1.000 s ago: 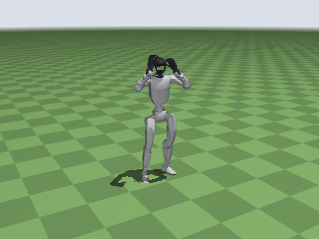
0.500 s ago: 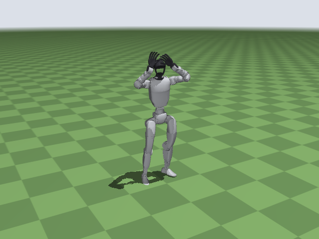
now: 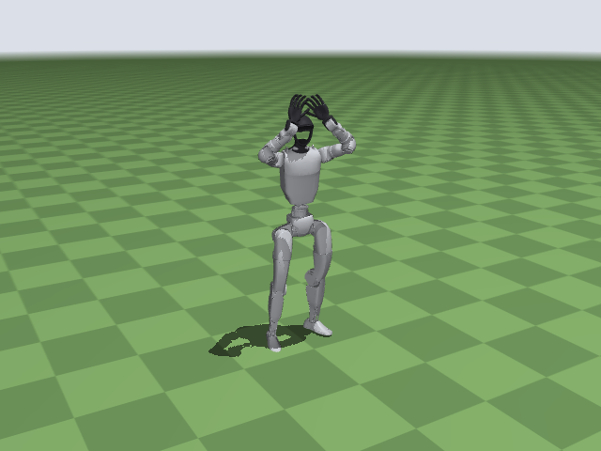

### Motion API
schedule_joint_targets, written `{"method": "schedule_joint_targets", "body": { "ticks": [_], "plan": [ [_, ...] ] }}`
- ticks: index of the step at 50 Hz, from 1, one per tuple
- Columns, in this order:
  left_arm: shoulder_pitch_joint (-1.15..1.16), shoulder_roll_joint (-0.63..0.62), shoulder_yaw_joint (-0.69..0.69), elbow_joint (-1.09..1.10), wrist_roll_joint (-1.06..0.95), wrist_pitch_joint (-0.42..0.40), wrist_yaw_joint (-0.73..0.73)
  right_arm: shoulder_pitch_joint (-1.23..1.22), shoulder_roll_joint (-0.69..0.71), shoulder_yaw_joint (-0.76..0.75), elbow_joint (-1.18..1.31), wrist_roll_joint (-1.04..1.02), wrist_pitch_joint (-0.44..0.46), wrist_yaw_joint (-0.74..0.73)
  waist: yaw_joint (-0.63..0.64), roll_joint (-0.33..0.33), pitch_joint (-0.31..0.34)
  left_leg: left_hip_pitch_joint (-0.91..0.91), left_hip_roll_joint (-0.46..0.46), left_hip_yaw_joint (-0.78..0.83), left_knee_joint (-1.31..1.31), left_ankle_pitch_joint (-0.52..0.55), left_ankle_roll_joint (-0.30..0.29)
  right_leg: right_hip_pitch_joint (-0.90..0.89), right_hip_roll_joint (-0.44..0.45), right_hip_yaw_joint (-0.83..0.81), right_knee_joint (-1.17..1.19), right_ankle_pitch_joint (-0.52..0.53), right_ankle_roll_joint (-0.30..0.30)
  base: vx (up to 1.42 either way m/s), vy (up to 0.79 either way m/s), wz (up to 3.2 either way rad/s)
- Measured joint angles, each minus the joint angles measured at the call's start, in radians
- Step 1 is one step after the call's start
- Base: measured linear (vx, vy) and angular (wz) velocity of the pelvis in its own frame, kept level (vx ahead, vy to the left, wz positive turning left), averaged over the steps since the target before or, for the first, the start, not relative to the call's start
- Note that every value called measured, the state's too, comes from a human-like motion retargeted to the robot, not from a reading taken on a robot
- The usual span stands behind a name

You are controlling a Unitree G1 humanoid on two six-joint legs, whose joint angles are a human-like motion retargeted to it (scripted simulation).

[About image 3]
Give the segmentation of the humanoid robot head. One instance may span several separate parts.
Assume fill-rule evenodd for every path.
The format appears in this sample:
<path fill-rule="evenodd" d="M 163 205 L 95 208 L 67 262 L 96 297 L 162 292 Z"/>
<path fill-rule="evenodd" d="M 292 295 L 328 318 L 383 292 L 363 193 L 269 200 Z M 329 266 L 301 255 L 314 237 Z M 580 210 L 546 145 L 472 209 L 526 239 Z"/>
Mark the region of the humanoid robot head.
<path fill-rule="evenodd" d="M 300 121 L 298 121 L 299 123 L 299 127 L 298 127 L 298 131 L 297 132 L 310 132 L 309 133 L 309 137 L 308 139 L 297 139 L 297 135 L 294 135 L 294 139 L 295 139 L 295 144 L 293 147 L 298 148 L 297 150 L 291 149 L 294 152 L 297 153 L 306 153 L 309 151 L 309 148 L 305 148 L 306 145 L 309 144 L 309 142 L 311 141 L 312 138 L 312 134 L 313 134 L 313 128 L 314 128 L 314 124 L 312 122 L 312 120 L 308 117 L 308 116 L 303 116 L 300 118 Z"/>

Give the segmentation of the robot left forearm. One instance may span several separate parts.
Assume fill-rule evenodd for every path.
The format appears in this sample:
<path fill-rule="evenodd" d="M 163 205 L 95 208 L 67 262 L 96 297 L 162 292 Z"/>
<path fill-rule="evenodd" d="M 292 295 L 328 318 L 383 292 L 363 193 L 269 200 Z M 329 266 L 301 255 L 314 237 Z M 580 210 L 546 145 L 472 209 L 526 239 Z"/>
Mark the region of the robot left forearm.
<path fill-rule="evenodd" d="M 328 121 L 325 122 L 325 125 L 326 125 L 327 129 L 330 132 L 332 132 L 332 134 L 338 139 L 338 141 L 342 145 L 347 144 L 351 140 L 351 138 L 354 139 L 353 135 L 350 132 L 347 132 L 344 128 L 342 128 L 342 125 L 340 123 L 337 123 L 337 124 L 338 125 L 336 125 L 332 121 L 331 118 Z"/>

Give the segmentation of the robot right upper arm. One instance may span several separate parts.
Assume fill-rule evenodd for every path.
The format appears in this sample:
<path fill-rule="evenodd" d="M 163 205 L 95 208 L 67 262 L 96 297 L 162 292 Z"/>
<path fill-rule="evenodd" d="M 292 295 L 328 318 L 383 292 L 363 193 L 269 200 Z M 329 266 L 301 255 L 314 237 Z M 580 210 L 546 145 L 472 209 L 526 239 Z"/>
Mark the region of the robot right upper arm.
<path fill-rule="evenodd" d="M 268 147 L 263 148 L 258 153 L 258 159 L 260 162 L 268 164 L 271 167 L 281 168 L 284 164 L 284 154 L 282 152 L 274 153 Z"/>

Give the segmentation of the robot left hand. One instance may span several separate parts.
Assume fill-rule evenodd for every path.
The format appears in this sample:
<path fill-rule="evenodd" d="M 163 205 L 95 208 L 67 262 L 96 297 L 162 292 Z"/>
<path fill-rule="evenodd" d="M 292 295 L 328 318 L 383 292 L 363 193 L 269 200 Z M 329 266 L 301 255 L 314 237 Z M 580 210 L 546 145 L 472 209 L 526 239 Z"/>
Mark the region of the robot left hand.
<path fill-rule="evenodd" d="M 317 117 L 317 119 L 319 119 L 319 120 L 323 120 L 323 121 L 322 121 L 322 123 L 323 123 L 323 125 L 324 125 L 325 127 L 326 127 L 326 125 L 325 125 L 325 122 L 326 122 L 326 121 L 328 121 L 330 118 L 332 119 L 332 121 L 333 121 L 333 122 L 334 122 L 336 125 L 338 125 L 338 124 L 337 124 L 337 121 L 334 119 L 334 117 L 333 117 L 333 116 L 329 116 L 329 109 L 328 109 L 327 105 L 324 103 L 324 101 L 321 99 L 321 97 L 320 97 L 318 94 L 316 94 L 316 96 L 318 97 L 318 99 L 320 100 L 320 102 L 321 102 L 322 104 L 320 104 L 320 102 L 319 102 L 319 101 L 317 100 L 317 98 L 316 98 L 316 97 L 314 97 L 314 96 L 311 96 L 311 98 L 313 98 L 313 99 L 314 99 L 314 101 L 317 103 L 317 105 L 318 105 L 318 106 L 316 106 L 316 104 L 315 104 L 315 103 L 314 103 L 314 102 L 313 102 L 313 101 L 312 101 L 310 98 L 307 98 L 306 100 L 308 100 L 308 99 L 309 99 L 309 102 L 310 102 L 310 103 L 311 103 L 311 104 L 312 104 L 312 105 L 313 105 L 315 108 L 314 108 L 314 107 L 313 107 L 311 104 L 309 104 L 308 102 L 306 102 L 306 103 L 304 102 L 304 103 L 305 103 L 307 106 L 309 106 L 309 107 L 310 107 L 310 108 L 313 110 L 313 112 L 314 112 L 314 113 L 310 113 L 310 112 L 308 112 L 308 113 L 306 113 L 306 114 L 307 114 L 307 115 L 309 115 L 309 116 L 312 116 L 312 117 Z M 305 112 L 305 111 L 304 111 L 304 112 Z M 326 127 L 326 129 L 327 129 L 327 127 Z M 328 129 L 327 129 L 327 130 L 328 130 Z"/>

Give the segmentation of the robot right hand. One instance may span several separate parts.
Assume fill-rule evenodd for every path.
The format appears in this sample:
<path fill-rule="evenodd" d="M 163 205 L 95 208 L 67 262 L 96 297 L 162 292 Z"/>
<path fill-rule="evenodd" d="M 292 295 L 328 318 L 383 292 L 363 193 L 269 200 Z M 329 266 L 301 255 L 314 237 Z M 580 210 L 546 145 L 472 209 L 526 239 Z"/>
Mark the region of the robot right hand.
<path fill-rule="evenodd" d="M 293 123 L 293 124 L 295 124 L 295 125 L 297 125 L 299 127 L 298 121 L 300 121 L 301 117 L 303 117 L 306 113 L 308 113 L 310 111 L 310 108 L 308 108 L 308 109 L 305 110 L 305 112 L 302 113 L 302 108 L 303 108 L 304 104 L 309 101 L 309 99 L 305 100 L 305 103 L 301 104 L 302 100 L 304 98 L 306 98 L 306 96 L 302 96 L 301 94 L 298 97 L 297 96 L 298 96 L 298 94 L 295 94 L 292 97 L 291 101 L 290 101 L 290 106 L 288 108 L 288 117 L 289 117 L 289 120 L 286 121 L 285 131 L 287 131 L 289 129 L 290 123 Z"/>

